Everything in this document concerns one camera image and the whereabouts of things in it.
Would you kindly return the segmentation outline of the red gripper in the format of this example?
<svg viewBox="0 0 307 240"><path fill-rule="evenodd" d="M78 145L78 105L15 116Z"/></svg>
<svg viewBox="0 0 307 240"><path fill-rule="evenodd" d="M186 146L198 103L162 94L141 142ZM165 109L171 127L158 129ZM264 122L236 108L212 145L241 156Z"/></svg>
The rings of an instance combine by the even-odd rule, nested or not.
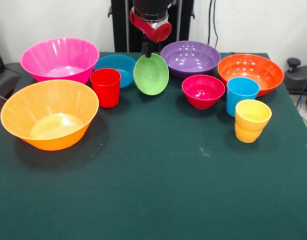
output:
<svg viewBox="0 0 307 240"><path fill-rule="evenodd" d="M166 40L172 31L172 25L168 21L168 11L154 15L141 13L136 10L135 7L132 7L129 13L129 19L130 22L143 33L142 54L146 55L147 58L151 57L154 43Z"/></svg>

